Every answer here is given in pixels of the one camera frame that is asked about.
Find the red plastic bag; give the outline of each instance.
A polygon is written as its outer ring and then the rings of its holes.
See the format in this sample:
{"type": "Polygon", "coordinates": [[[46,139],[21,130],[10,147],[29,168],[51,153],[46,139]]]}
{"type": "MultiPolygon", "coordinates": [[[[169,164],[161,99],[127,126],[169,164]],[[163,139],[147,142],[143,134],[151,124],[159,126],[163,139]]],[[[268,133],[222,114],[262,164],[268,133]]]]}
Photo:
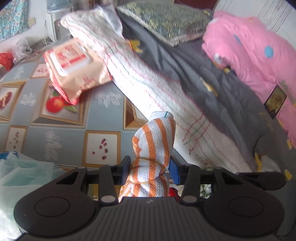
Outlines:
{"type": "Polygon", "coordinates": [[[3,65],[7,71],[13,67],[13,56],[11,53],[0,53],[0,64],[3,65]]]}

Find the pink blanket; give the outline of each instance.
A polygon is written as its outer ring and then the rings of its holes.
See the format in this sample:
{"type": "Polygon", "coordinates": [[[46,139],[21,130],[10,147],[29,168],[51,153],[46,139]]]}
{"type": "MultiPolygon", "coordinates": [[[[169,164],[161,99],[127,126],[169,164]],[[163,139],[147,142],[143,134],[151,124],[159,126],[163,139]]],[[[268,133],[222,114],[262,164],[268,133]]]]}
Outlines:
{"type": "Polygon", "coordinates": [[[266,106],[274,115],[278,111],[276,117],[296,147],[295,49],[266,30],[259,19],[239,18],[223,11],[215,12],[203,40],[202,48],[209,58],[220,68],[231,67],[263,103],[280,87],[276,91],[282,90],[287,96],[282,107],[275,106],[278,99],[274,95],[266,106]]]}

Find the green patterned cushion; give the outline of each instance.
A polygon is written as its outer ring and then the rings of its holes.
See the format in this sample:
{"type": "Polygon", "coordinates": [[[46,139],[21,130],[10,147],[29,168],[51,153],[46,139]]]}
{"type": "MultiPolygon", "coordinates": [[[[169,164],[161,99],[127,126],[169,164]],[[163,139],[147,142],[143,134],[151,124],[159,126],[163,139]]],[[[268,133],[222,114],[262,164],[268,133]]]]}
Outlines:
{"type": "Polygon", "coordinates": [[[118,10],[172,46],[201,38],[210,21],[203,10],[181,4],[131,2],[118,10]]]}

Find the pink package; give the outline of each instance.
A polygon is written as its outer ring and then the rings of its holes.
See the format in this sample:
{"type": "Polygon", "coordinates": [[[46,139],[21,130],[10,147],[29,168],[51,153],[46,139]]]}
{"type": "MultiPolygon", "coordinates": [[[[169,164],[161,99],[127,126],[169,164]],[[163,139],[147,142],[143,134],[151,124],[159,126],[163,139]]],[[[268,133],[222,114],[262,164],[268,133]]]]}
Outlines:
{"type": "Polygon", "coordinates": [[[287,98],[276,117],[296,147],[296,50],[256,17],[239,18],[224,11],[214,13],[203,40],[209,58],[220,68],[231,67],[262,103],[270,102],[273,91],[284,92],[287,98]]]}
{"type": "Polygon", "coordinates": [[[78,103],[82,91],[111,81],[103,60],[81,49],[75,39],[46,51],[44,59],[53,86],[73,105],[78,103]]]}

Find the orange and white striped towel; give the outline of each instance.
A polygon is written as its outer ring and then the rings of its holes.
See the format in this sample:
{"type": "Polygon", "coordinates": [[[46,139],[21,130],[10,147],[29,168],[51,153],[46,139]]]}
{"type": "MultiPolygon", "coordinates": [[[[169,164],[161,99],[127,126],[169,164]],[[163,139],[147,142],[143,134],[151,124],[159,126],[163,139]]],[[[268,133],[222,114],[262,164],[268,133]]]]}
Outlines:
{"type": "Polygon", "coordinates": [[[164,176],[170,163],[176,125],[168,111],[153,112],[146,125],[132,139],[136,155],[119,201],[128,197],[168,196],[169,183],[164,176]]]}

